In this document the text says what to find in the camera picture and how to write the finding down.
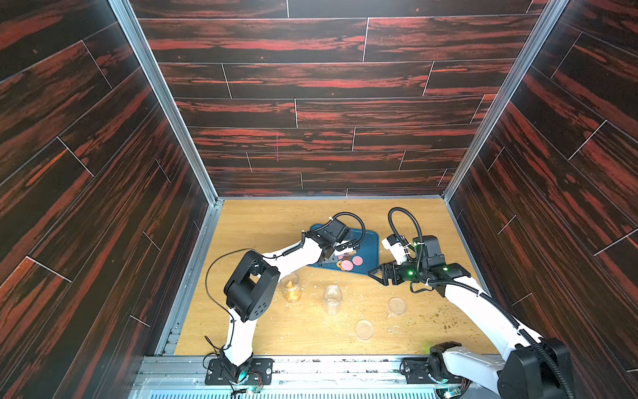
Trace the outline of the aluminium frame post right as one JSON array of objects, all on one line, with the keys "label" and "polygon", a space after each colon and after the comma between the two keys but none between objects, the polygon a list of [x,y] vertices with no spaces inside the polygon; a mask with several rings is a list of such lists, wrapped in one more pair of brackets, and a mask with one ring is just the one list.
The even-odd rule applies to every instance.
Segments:
[{"label": "aluminium frame post right", "polygon": [[553,31],[553,28],[563,14],[566,6],[568,6],[568,3],[568,0],[552,0],[548,2],[541,12],[521,52],[513,63],[510,73],[508,73],[492,105],[488,109],[483,121],[481,121],[475,138],[471,141],[450,184],[448,184],[443,192],[442,198],[445,204],[449,204],[450,201],[452,201],[455,191],[460,187],[463,178],[470,170],[480,150],[488,140],[491,131],[495,128],[500,116],[508,106],[513,94],[523,81],[528,69],[532,66],[534,59],[538,56],[538,53],[547,41],[548,36]]}]

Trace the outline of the aluminium frame post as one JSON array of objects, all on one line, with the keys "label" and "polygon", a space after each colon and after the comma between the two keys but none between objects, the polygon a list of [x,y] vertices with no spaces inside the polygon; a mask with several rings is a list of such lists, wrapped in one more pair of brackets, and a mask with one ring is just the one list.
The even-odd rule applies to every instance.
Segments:
[{"label": "aluminium frame post", "polygon": [[450,184],[448,184],[443,192],[442,198],[445,204],[449,204],[450,201],[452,201],[455,191],[460,187],[463,178],[470,170],[480,150],[488,140],[491,131],[495,128],[500,116],[508,106],[513,94],[523,81],[528,69],[532,66],[534,59],[538,56],[538,53],[547,41],[548,36],[553,31],[553,28],[563,14],[566,6],[568,6],[568,3],[568,0],[552,0],[548,2],[541,12],[521,52],[513,63],[510,73],[508,73],[492,105],[488,109],[483,121],[481,121],[475,138],[471,141]]},{"label": "aluminium frame post", "polygon": [[204,162],[197,151],[192,136],[189,134],[184,118],[179,112],[179,108],[164,79],[159,64],[151,51],[151,46],[148,43],[131,3],[126,0],[109,0],[108,3],[134,55],[141,65],[141,69],[146,75],[151,89],[156,95],[159,105],[176,136],[181,151],[188,161],[190,168],[194,171],[194,175],[208,202],[202,227],[200,228],[197,241],[194,245],[194,252],[190,256],[167,321],[159,336],[158,345],[154,350],[155,357],[173,356],[184,329],[184,321],[194,297],[199,276],[204,267],[224,201],[219,198],[214,184],[206,171]]}]

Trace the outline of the aluminium frame post left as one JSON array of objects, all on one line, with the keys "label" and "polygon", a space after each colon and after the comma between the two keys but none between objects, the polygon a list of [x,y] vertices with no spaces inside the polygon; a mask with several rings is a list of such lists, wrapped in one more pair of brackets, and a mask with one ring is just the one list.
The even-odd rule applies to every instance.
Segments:
[{"label": "aluminium frame post left", "polygon": [[224,201],[219,198],[214,184],[206,171],[204,162],[197,151],[192,136],[189,134],[184,118],[179,112],[179,108],[164,79],[159,64],[151,51],[151,46],[148,43],[131,3],[126,0],[109,0],[108,3],[134,55],[141,65],[141,69],[146,75],[151,89],[156,95],[159,105],[176,136],[181,151],[188,161],[190,168],[194,171],[194,175],[208,202],[202,227],[200,228],[197,241],[194,245],[194,252],[190,256],[167,321],[159,336],[158,345],[154,350],[155,357],[173,356],[184,329],[184,321],[194,297],[199,276],[204,267]]}]

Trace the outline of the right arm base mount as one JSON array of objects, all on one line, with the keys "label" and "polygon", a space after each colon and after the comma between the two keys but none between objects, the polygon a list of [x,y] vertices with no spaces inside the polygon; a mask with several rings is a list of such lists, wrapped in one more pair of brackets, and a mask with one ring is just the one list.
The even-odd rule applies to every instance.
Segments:
[{"label": "right arm base mount", "polygon": [[435,382],[439,385],[456,383],[456,387],[436,388],[438,398],[460,398],[471,386],[465,377],[452,374],[445,366],[443,354],[452,348],[461,347],[459,342],[442,342],[430,348],[427,358],[405,357],[400,363],[399,372],[408,384]]}]

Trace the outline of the clear jar with yellow cookies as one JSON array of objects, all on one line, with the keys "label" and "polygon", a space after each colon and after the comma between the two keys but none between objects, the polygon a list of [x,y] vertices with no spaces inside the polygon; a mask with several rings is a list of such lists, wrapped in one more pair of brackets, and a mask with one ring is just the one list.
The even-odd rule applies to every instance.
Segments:
[{"label": "clear jar with yellow cookies", "polygon": [[302,297],[300,278],[296,273],[284,276],[279,282],[279,288],[288,303],[298,302]]}]

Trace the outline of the clear jar with mixed cookies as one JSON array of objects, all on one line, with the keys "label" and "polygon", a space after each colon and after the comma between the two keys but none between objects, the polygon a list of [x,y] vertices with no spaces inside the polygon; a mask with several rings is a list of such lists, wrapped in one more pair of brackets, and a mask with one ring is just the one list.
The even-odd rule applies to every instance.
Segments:
[{"label": "clear jar with mixed cookies", "polygon": [[343,294],[337,285],[329,285],[323,292],[324,312],[330,316],[339,314],[342,307]]}]

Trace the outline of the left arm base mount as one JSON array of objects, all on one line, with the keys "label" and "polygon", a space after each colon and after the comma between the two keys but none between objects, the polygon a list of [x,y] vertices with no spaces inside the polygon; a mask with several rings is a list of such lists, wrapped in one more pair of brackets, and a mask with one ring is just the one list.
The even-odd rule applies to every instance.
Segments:
[{"label": "left arm base mount", "polygon": [[239,394],[259,394],[272,383],[274,360],[250,356],[240,365],[234,365],[223,352],[211,352],[204,357],[204,385],[229,387],[231,397]]}]

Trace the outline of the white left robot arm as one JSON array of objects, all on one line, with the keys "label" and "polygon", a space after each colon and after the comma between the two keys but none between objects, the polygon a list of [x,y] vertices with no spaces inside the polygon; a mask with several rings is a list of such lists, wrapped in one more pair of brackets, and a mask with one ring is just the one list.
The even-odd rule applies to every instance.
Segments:
[{"label": "white left robot arm", "polygon": [[358,249],[367,229],[361,225],[361,235],[348,240],[351,229],[336,214],[317,228],[303,231],[301,239],[278,251],[261,254],[251,249],[239,262],[224,286],[229,313],[229,334],[220,351],[220,361],[232,372],[247,367],[254,355],[253,340],[257,320],[272,302],[283,277],[297,270],[318,264],[334,254]]}]

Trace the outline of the teal plastic tray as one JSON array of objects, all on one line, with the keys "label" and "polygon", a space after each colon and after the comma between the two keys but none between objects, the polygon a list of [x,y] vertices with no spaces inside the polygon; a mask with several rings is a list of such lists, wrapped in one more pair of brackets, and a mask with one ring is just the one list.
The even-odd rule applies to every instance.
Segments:
[{"label": "teal plastic tray", "polygon": [[[377,232],[367,230],[363,241],[352,252],[340,255],[338,257],[333,257],[329,260],[329,262],[318,262],[312,264],[312,267],[319,269],[330,269],[344,273],[367,275],[368,270],[373,269],[375,266],[379,265],[379,244],[380,240]],[[356,266],[354,264],[354,269],[349,272],[342,271],[337,267],[337,261],[350,260],[352,262],[352,258],[355,256],[362,257],[362,265]]]}]

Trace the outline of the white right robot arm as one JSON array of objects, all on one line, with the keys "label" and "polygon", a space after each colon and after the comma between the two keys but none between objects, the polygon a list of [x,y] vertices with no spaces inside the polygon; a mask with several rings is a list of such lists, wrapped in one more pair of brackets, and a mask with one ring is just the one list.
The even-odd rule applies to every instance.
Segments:
[{"label": "white right robot arm", "polygon": [[382,264],[367,273],[388,286],[424,283],[463,311],[498,350],[499,359],[479,355],[455,341],[430,348],[419,364],[438,384],[474,382],[501,398],[573,398],[573,366],[567,347],[544,338],[516,319],[483,291],[460,264],[439,264],[423,270],[414,262]]}]

